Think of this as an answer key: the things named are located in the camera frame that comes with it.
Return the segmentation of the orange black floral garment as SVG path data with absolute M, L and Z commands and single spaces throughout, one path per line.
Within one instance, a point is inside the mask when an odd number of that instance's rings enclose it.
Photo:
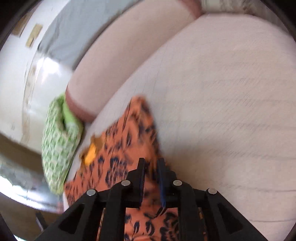
M 125 240 L 178 240 L 178 212 L 161 206 L 156 182 L 157 159 L 161 157 L 157 130 L 149 106 L 142 96 L 131 99 L 124 114 L 79 155 L 80 168 L 65 183 L 65 194 L 72 205 L 88 189 L 104 191 L 125 180 L 137 168 L 138 160 L 147 164 L 144 197 L 140 208 L 125 214 Z

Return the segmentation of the stained glass window panel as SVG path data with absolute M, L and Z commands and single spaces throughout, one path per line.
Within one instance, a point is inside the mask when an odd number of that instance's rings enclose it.
M 13 161 L 1 152 L 1 193 L 40 211 L 62 213 L 62 196 L 50 192 L 42 174 Z

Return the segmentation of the green white checkered pillow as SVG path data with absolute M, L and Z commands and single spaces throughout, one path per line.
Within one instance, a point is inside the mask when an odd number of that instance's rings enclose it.
M 41 157 L 44 177 L 49 190 L 55 195 L 63 193 L 83 129 L 83 123 L 70 111 L 66 95 L 53 99 L 45 120 Z

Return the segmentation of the pink cylindrical bolster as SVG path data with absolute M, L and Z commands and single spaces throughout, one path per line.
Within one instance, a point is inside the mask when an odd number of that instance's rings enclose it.
M 202 15 L 200 1 L 141 1 L 95 40 L 66 88 L 66 103 L 91 123 L 149 56 Z

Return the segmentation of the grey pillow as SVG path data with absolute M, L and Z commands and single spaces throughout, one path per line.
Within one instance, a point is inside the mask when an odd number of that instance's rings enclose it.
M 76 69 L 98 36 L 138 1 L 69 1 L 46 30 L 38 51 Z

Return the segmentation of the striped floral back cushion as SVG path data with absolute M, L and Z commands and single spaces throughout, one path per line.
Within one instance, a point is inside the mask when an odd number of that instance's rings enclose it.
M 248 14 L 280 25 L 282 22 L 276 14 L 260 0 L 201 0 L 205 13 Z

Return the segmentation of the dark wooden door frame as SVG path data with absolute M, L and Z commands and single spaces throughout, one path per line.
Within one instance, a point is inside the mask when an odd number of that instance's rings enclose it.
M 5 136 L 1 136 L 1 152 L 13 161 L 43 175 L 41 156 Z M 1 215 L 12 233 L 22 240 L 34 240 L 41 232 L 36 213 L 41 212 L 46 223 L 50 224 L 58 218 L 58 214 L 36 210 L 20 204 L 1 193 Z

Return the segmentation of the beige wall switch plate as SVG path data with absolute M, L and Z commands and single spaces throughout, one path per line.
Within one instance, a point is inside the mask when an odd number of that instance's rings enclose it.
M 30 33 L 30 35 L 29 35 L 29 37 L 28 37 L 28 39 L 26 41 L 26 44 L 25 44 L 25 46 L 27 48 L 31 48 L 33 46 L 34 41 L 36 41 L 36 39 L 39 36 L 42 28 L 43 28 L 43 25 L 41 25 L 41 24 L 34 25 L 32 31 L 31 31 L 31 33 Z

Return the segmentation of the framed wall panel box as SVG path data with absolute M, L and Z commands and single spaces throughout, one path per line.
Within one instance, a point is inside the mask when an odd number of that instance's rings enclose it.
M 16 37 L 20 37 L 24 28 L 26 27 L 28 21 L 30 20 L 32 16 L 31 12 L 26 13 L 15 25 L 15 27 L 13 28 L 11 34 L 16 36 Z

